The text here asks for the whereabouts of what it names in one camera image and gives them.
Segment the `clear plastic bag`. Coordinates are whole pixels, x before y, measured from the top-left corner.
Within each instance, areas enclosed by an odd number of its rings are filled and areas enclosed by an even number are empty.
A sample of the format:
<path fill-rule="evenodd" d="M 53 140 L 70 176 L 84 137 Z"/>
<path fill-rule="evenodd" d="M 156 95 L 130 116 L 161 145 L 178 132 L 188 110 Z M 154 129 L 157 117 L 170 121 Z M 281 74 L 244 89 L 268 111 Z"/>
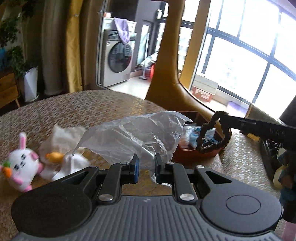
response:
<path fill-rule="evenodd" d="M 86 148 L 111 165 L 137 155 L 140 169 L 149 170 L 156 181 L 155 155 L 160 154 L 164 163 L 171 161 L 187 121 L 191 119 L 179 112 L 159 111 L 104 122 L 86 130 L 72 153 Z"/>

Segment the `white mesh cloth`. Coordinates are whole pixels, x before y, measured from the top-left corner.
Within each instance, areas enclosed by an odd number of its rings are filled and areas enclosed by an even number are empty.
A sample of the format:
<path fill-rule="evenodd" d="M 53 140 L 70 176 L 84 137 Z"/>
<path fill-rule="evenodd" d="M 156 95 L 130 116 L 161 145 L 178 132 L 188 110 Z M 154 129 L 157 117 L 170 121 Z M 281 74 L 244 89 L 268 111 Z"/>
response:
<path fill-rule="evenodd" d="M 44 165 L 40 174 L 43 179 L 56 181 L 90 166 L 90 161 L 83 156 L 85 149 L 77 147 L 85 132 L 83 126 L 62 128 L 54 125 L 51 135 L 39 147 L 39 160 Z M 51 164 L 46 160 L 45 155 L 51 152 L 64 154 L 62 164 Z"/>

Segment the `white bunny plush toy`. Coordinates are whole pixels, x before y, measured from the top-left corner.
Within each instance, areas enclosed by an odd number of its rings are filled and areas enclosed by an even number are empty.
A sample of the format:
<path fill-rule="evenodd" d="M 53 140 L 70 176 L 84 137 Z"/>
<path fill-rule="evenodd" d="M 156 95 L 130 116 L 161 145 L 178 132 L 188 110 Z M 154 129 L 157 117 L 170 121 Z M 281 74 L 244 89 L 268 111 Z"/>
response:
<path fill-rule="evenodd" d="M 44 169 L 38 154 L 27 148 L 27 135 L 19 134 L 18 148 L 12 151 L 1 164 L 1 173 L 8 183 L 20 192 L 32 190 L 32 181 Z"/>

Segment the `woven pattern cushion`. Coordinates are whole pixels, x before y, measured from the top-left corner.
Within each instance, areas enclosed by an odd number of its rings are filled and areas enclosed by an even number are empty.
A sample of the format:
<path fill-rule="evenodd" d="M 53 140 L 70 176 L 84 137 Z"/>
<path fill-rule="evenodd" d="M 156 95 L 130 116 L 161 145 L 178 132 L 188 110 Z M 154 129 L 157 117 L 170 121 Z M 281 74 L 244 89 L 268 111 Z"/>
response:
<path fill-rule="evenodd" d="M 272 116 L 265 113 L 264 111 L 262 111 L 252 103 L 248 107 L 245 118 L 286 126 L 286 124 L 283 121 L 281 121 L 278 118 L 273 118 Z"/>

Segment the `red storage box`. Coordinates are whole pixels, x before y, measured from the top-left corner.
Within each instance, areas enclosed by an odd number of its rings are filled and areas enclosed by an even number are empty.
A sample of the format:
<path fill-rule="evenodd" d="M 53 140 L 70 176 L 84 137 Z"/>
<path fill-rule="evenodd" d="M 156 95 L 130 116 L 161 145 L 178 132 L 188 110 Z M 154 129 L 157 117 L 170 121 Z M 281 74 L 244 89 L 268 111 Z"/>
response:
<path fill-rule="evenodd" d="M 219 136 L 218 133 L 214 134 L 214 137 L 217 140 L 216 143 L 207 142 L 205 137 L 206 131 L 213 128 L 217 120 L 225 115 L 228 115 L 226 112 L 215 112 L 210 121 L 206 121 L 205 118 L 197 111 L 182 111 L 181 114 L 190 118 L 197 126 L 200 126 L 202 131 L 201 135 L 194 141 L 194 144 L 196 144 L 195 147 L 192 144 L 185 145 L 183 142 L 179 142 L 179 145 L 172 157 L 173 162 L 185 165 L 201 163 L 202 160 L 206 158 L 215 157 L 229 143 L 232 132 L 230 128 L 225 126 L 222 127 L 222 136 Z"/>

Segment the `yellow duck plush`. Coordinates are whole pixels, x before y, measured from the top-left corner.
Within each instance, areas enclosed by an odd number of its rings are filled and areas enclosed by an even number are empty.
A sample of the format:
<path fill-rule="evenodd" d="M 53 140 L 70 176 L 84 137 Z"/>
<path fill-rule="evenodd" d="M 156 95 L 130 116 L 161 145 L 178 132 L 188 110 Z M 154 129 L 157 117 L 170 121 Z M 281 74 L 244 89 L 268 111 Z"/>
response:
<path fill-rule="evenodd" d="M 64 154 L 60 152 L 51 152 L 45 155 L 46 160 L 51 164 L 62 164 Z"/>

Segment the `tan leather chair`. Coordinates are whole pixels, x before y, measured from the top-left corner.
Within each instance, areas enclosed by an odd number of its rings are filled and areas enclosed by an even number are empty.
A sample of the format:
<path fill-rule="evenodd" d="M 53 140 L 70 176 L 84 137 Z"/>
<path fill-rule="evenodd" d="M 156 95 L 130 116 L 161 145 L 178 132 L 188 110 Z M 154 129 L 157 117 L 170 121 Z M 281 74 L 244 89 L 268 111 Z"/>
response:
<path fill-rule="evenodd" d="M 213 111 L 199 102 L 178 79 L 178 44 L 185 1 L 167 1 L 167 3 L 168 17 L 154 75 L 145 99 L 167 110 L 197 111 L 208 121 L 214 114 Z"/>

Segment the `red white cardboard box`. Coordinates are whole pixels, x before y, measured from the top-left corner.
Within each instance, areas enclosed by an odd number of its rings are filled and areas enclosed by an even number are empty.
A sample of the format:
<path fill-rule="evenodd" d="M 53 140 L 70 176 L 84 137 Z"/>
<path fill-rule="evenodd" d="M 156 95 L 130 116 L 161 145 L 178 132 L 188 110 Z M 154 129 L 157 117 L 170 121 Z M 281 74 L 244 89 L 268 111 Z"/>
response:
<path fill-rule="evenodd" d="M 205 92 L 203 90 L 200 90 L 194 86 L 191 88 L 191 93 L 197 99 L 199 99 L 201 101 L 205 101 L 205 102 L 210 102 L 213 97 L 212 94 Z"/>

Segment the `red bucket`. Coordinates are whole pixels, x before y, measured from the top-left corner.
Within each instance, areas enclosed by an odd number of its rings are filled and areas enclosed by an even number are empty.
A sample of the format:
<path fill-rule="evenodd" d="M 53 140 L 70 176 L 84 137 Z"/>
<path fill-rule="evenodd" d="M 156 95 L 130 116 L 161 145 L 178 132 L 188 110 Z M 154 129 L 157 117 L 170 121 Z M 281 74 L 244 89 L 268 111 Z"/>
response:
<path fill-rule="evenodd" d="M 154 75 L 154 65 L 149 67 L 149 78 L 153 78 Z"/>

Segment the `silver washing machine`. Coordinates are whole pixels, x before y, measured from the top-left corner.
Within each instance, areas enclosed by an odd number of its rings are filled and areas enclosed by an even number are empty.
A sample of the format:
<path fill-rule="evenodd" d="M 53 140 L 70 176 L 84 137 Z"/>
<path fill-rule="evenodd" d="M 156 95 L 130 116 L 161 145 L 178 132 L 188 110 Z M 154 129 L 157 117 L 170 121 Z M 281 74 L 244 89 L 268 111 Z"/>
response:
<path fill-rule="evenodd" d="M 123 44 L 116 30 L 104 31 L 100 70 L 103 87 L 116 85 L 130 78 L 137 34 L 130 32 L 129 36 L 129 43 Z"/>

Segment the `white plant pot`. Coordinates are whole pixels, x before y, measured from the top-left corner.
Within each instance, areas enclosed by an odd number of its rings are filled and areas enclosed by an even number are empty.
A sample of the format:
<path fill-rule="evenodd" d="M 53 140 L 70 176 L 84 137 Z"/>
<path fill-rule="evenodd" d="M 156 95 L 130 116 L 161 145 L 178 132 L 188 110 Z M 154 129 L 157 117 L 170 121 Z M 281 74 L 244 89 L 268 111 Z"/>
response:
<path fill-rule="evenodd" d="M 38 68 L 31 68 L 25 73 L 24 94 L 25 102 L 31 102 L 37 98 Z"/>

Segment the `wooden cabinet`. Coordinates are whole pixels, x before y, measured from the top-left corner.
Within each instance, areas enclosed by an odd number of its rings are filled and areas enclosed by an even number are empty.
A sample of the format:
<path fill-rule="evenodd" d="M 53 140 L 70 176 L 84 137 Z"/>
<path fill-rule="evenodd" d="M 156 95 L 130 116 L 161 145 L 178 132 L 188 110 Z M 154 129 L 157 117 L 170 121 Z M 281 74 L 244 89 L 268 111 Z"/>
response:
<path fill-rule="evenodd" d="M 18 98 L 20 97 L 19 88 L 16 82 L 15 74 L 12 71 L 1 72 L 0 79 L 0 107 L 3 108 L 11 102 L 15 102 L 20 108 Z"/>

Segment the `purple towel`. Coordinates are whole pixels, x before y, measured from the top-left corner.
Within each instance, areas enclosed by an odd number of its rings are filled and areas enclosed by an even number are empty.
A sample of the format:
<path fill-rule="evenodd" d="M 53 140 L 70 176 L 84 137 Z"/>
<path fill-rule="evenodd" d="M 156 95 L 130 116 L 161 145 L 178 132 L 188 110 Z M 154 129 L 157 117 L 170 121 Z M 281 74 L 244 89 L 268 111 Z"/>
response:
<path fill-rule="evenodd" d="M 130 31 L 127 19 L 114 18 L 113 20 L 121 41 L 123 44 L 128 44 L 130 42 Z"/>

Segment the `yellow curtain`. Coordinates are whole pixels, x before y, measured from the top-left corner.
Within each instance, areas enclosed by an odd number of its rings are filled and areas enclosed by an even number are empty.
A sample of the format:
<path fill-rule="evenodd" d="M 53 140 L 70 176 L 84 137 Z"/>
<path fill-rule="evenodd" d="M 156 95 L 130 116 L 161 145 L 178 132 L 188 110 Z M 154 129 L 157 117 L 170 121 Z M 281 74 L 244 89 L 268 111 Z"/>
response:
<path fill-rule="evenodd" d="M 79 23 L 82 0 L 70 1 L 66 21 L 66 71 L 70 93 L 82 91 Z"/>

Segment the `green potted plant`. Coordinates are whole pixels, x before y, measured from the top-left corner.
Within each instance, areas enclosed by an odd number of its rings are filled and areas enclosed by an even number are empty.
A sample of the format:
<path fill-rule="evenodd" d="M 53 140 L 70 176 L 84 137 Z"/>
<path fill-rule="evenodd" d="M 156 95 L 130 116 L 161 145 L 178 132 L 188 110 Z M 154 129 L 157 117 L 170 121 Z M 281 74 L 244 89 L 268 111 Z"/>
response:
<path fill-rule="evenodd" d="M 23 78 L 33 64 L 25 54 L 25 28 L 39 1 L 1 1 L 1 50 L 16 78 Z"/>

